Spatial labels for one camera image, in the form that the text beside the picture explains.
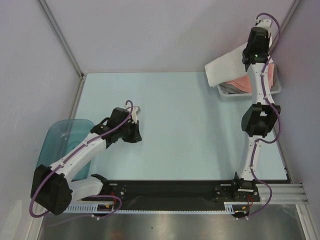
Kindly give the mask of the white towel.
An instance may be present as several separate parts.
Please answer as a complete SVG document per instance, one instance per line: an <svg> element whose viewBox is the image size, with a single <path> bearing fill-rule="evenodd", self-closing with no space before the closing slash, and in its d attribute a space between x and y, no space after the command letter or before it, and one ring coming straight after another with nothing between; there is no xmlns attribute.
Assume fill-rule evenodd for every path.
<svg viewBox="0 0 320 240"><path fill-rule="evenodd" d="M243 50L246 46L245 43L204 66L210 87L214 88L223 83L231 83L234 86L235 84L250 85L250 77L242 62Z"/></svg>

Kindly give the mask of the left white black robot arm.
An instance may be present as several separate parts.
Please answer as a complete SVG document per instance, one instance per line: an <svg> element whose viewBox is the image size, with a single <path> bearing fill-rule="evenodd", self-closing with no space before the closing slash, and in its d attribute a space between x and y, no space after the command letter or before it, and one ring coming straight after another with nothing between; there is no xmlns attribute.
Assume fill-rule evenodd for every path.
<svg viewBox="0 0 320 240"><path fill-rule="evenodd" d="M75 176L97 155L118 140L126 143L142 141L139 132L139 106L116 107L109 117L95 125L75 149L49 166L39 165L33 175L29 213L34 213L34 204L42 206L54 215L62 214L71 202L95 196L105 200L110 195L106 178L94 174L86 179L74 180Z"/></svg>

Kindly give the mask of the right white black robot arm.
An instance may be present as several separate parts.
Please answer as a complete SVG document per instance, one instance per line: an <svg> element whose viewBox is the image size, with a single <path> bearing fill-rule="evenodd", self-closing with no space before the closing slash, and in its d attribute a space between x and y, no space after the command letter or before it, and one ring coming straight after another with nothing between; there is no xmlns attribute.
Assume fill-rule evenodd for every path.
<svg viewBox="0 0 320 240"><path fill-rule="evenodd" d="M268 78L270 39L266 27L255 26L250 30L242 52L242 63L251 84L252 104L241 120L241 129L245 133L242 164L230 188L230 195L236 201L246 201L257 194L259 151L275 123L280 121L281 108L272 98Z"/></svg>

